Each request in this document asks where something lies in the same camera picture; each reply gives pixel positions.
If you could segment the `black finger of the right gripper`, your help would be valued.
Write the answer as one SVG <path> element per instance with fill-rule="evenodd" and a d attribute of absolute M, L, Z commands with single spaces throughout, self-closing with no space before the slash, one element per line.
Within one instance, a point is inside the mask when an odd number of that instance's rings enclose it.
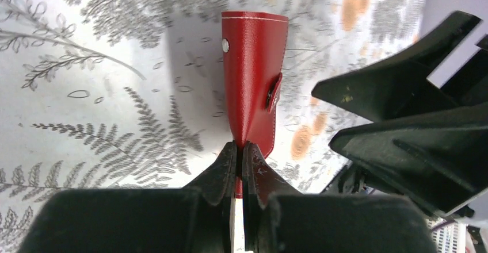
<path fill-rule="evenodd" d="M 454 11 L 410 47 L 358 70 L 318 82 L 311 95 L 376 122 L 482 103 L 482 52 L 441 87 L 428 76 L 482 22 Z"/>
<path fill-rule="evenodd" d="M 437 216 L 487 191 L 485 104 L 342 129 L 329 146 Z"/>

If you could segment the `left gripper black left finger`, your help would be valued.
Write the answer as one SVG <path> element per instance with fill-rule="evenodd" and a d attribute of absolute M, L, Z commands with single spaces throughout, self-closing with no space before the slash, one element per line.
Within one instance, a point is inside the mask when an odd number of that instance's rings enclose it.
<path fill-rule="evenodd" d="M 237 146 L 225 144 L 215 161 L 184 186 L 195 191 L 190 224 L 192 252 L 233 252 Z"/>

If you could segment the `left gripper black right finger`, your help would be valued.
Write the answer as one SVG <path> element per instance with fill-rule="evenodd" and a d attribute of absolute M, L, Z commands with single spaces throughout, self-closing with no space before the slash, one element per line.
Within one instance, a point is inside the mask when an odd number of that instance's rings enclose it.
<path fill-rule="evenodd" d="M 269 197 L 275 194 L 300 195 L 265 161 L 259 146 L 248 142 L 242 153 L 243 225 L 245 249 L 276 252 L 276 239 L 270 232 L 271 217 L 265 214 Z"/>

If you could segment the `red leather card holder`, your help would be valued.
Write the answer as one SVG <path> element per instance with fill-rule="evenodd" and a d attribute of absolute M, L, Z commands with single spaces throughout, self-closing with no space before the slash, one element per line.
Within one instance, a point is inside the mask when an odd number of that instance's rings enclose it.
<path fill-rule="evenodd" d="M 264 157 L 273 150 L 287 34 L 286 16 L 222 13 L 224 95 L 231 133 L 240 150 L 248 142 L 257 144 Z"/>

